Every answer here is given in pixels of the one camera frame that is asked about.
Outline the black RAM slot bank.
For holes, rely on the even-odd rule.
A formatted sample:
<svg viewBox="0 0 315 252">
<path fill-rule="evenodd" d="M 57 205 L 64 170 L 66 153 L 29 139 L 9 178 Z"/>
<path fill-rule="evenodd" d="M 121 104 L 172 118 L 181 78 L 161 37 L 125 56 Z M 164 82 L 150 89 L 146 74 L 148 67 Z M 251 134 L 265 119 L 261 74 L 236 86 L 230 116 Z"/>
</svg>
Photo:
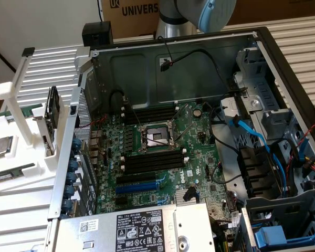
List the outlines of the black RAM slot bank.
<svg viewBox="0 0 315 252">
<path fill-rule="evenodd" d="M 186 155 L 186 149 L 150 152 L 140 155 L 122 156 L 120 168 L 127 175 L 158 172 L 183 168 L 189 160 L 190 158 Z"/>
<path fill-rule="evenodd" d="M 120 118 L 126 125 L 171 120 L 177 112 L 176 105 L 155 106 L 143 109 L 124 108 Z"/>
</svg>

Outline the socket locking lever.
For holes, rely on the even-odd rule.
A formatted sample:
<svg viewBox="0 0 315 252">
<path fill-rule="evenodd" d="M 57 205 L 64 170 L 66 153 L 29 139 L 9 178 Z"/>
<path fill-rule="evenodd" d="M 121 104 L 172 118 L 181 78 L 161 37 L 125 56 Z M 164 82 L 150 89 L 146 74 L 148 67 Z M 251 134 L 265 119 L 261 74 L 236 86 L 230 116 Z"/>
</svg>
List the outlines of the socket locking lever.
<svg viewBox="0 0 315 252">
<path fill-rule="evenodd" d="M 173 122 L 173 143 L 175 146 L 180 144 L 183 136 L 193 126 L 193 114 L 191 106 L 184 106 L 178 113 Z"/>
</svg>

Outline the green Dell motherboard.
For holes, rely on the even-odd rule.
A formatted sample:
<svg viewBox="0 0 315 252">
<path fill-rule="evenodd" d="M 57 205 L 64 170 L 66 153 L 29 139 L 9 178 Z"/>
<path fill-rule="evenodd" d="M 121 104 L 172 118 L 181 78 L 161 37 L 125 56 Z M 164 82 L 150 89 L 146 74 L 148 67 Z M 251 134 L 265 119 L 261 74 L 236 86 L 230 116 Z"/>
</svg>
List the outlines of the green Dell motherboard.
<svg viewBox="0 0 315 252">
<path fill-rule="evenodd" d="M 96 212 L 205 203 L 211 217 L 228 221 L 241 203 L 218 153 L 213 126 L 222 121 L 220 108 L 207 102 L 95 116 Z"/>
</svg>

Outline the black PCIe expansion slot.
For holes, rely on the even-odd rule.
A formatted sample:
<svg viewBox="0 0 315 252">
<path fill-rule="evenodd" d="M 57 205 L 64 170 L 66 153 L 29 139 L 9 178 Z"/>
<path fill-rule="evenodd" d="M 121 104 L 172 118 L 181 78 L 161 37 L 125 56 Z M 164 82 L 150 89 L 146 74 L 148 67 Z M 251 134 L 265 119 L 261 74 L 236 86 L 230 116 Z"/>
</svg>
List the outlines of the black PCIe expansion slot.
<svg viewBox="0 0 315 252">
<path fill-rule="evenodd" d="M 132 184 L 141 182 L 152 182 L 156 180 L 156 174 L 154 172 L 150 173 L 139 173 L 133 175 L 124 175 L 116 178 L 116 185 L 121 184 Z"/>
</svg>

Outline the blue PCIe expansion slot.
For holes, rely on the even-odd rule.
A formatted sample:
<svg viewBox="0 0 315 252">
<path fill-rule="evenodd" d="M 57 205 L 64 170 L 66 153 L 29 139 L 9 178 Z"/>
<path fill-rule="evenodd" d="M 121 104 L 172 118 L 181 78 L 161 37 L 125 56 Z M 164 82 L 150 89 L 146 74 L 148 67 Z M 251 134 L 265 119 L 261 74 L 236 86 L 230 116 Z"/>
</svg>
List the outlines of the blue PCIe expansion slot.
<svg viewBox="0 0 315 252">
<path fill-rule="evenodd" d="M 160 188 L 158 182 L 146 182 L 133 185 L 119 186 L 115 189 L 116 194 L 131 194 L 146 191 L 157 191 Z"/>
</svg>

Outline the silver chipset heatsink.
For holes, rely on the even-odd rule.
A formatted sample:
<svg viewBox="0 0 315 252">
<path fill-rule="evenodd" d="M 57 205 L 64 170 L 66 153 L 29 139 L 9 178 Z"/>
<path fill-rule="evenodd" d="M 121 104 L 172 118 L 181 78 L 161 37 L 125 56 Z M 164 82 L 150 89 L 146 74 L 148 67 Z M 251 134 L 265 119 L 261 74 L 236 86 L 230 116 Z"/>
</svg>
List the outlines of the silver chipset heatsink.
<svg viewBox="0 0 315 252">
<path fill-rule="evenodd" d="M 187 190 L 176 190 L 175 192 L 175 203 L 177 206 L 187 206 L 196 204 L 196 198 L 189 198 L 187 196 Z"/>
</svg>

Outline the silver power supply unit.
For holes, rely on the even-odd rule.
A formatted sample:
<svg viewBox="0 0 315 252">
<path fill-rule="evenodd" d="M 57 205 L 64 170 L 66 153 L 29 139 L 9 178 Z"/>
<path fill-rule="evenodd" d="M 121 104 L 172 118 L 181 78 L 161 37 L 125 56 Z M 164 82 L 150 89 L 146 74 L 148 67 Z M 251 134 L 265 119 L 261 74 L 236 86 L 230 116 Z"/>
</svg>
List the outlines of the silver power supply unit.
<svg viewBox="0 0 315 252">
<path fill-rule="evenodd" d="M 61 220 L 54 252 L 215 252 L 205 204 Z"/>
</svg>

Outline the black hard disk drive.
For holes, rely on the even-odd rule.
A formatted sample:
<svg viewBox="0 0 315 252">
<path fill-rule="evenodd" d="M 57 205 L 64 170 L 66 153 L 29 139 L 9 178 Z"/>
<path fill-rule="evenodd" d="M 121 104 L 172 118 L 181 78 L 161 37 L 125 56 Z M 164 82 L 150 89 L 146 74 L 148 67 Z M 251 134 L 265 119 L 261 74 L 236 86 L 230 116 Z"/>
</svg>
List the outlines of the black hard disk drive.
<svg viewBox="0 0 315 252">
<path fill-rule="evenodd" d="M 59 114 L 59 94 L 57 91 L 57 87 L 52 86 L 48 93 L 44 117 L 46 119 L 46 123 L 50 125 L 53 129 L 56 129 L 58 126 Z"/>
</svg>

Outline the brown Universal Robots cardboard box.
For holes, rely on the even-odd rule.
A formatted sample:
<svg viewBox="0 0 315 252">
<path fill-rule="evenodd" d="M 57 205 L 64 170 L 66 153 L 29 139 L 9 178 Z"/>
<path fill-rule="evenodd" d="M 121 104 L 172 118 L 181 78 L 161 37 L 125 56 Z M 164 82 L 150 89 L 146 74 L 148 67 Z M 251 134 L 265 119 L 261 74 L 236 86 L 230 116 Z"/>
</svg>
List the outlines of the brown Universal Robots cardboard box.
<svg viewBox="0 0 315 252">
<path fill-rule="evenodd" d="M 114 39 L 152 35 L 159 22 L 159 0 L 101 0 Z"/>
</svg>

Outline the open black PC case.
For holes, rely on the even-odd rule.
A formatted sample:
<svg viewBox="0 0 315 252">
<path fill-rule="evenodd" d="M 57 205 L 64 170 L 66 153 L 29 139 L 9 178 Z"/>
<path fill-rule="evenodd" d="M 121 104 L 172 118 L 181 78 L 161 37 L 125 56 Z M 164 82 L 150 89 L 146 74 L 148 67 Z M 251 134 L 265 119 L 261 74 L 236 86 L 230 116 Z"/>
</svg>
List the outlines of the open black PC case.
<svg viewBox="0 0 315 252">
<path fill-rule="evenodd" d="M 45 252 L 54 252 L 61 220 L 99 215 L 94 117 L 170 104 L 221 111 L 213 130 L 241 205 L 226 222 L 206 206 L 215 252 L 261 252 L 254 234 L 262 227 L 281 226 L 287 239 L 315 233 L 315 107 L 268 29 L 82 45 L 75 66 Z"/>
</svg>

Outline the white plastic parts rack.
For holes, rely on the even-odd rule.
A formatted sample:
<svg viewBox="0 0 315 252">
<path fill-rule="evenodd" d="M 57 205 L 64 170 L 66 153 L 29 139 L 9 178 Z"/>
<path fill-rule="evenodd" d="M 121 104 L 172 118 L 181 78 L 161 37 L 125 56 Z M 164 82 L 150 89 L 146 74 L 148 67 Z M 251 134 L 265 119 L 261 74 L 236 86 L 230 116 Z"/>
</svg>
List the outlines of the white plastic parts rack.
<svg viewBox="0 0 315 252">
<path fill-rule="evenodd" d="M 72 91 L 78 84 L 77 46 L 26 48 L 10 82 L 0 84 L 0 138 L 13 136 L 9 153 L 0 155 L 0 171 L 35 163 L 23 176 L 0 182 L 0 195 L 53 182 L 64 138 Z M 46 123 L 49 90 L 57 87 L 58 126 Z"/>
</svg>

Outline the silver CPU chip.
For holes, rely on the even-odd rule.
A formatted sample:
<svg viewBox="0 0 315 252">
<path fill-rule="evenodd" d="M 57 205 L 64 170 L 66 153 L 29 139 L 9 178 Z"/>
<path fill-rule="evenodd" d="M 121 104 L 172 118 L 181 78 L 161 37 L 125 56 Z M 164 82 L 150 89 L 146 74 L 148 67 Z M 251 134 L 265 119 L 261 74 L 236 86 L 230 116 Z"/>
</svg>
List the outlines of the silver CPU chip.
<svg viewBox="0 0 315 252">
<path fill-rule="evenodd" d="M 13 136 L 0 138 L 0 155 L 9 153 L 12 148 Z"/>
</svg>

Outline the blue plastic drive bay latch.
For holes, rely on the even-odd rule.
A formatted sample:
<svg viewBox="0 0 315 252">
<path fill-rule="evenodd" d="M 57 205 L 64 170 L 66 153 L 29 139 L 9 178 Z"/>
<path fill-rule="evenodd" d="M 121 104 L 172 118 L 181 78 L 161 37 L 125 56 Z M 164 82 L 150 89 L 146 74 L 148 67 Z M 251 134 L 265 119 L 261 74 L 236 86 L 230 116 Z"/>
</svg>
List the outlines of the blue plastic drive bay latch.
<svg viewBox="0 0 315 252">
<path fill-rule="evenodd" d="M 281 226 L 262 227 L 254 236 L 261 252 L 315 245 L 315 233 L 311 236 L 287 239 Z"/>
</svg>

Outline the CPU socket with metal frame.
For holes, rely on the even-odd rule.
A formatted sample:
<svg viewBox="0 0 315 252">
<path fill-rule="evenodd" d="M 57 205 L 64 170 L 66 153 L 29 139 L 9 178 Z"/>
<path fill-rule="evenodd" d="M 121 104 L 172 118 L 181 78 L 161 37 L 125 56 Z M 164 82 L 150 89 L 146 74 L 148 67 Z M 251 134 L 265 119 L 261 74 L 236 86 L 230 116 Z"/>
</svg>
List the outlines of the CPU socket with metal frame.
<svg viewBox="0 0 315 252">
<path fill-rule="evenodd" d="M 171 120 L 140 124 L 137 127 L 137 132 L 140 137 L 140 146 L 138 152 L 163 152 L 172 151 L 179 148 L 176 143 L 173 122 Z"/>
</svg>

